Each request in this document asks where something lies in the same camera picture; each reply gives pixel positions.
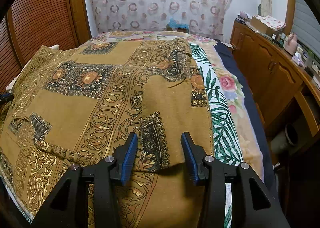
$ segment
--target wooden wardrobe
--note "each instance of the wooden wardrobe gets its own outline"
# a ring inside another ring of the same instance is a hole
[[[90,38],[84,0],[15,0],[0,22],[0,93],[42,45],[68,50]]]

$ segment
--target window blind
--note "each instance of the window blind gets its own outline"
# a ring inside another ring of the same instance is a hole
[[[291,31],[320,58],[320,24],[304,0],[296,0]]]

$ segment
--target white fabric with green leaves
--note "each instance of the white fabric with green leaves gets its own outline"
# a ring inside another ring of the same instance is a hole
[[[238,165],[243,161],[238,135],[220,82],[204,50],[189,43],[192,57],[197,63],[204,81],[210,105],[214,156],[222,163]],[[226,184],[226,211],[224,228],[231,226],[231,184]]]

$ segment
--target cabinet handle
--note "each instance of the cabinet handle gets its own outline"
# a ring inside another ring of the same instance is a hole
[[[270,65],[271,65],[272,62],[273,62],[273,60],[270,61],[269,65],[268,65],[268,69],[270,69]]]
[[[273,71],[273,68],[275,67],[276,64],[277,64],[276,62],[273,63],[272,68],[271,68],[271,72]]]

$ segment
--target pink rose print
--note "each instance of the pink rose print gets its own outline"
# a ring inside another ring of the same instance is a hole
[[[229,76],[222,76],[220,79],[220,84],[224,90],[236,89],[235,80]]]
[[[232,114],[236,114],[237,113],[237,108],[234,105],[230,105],[229,106],[229,110]]]

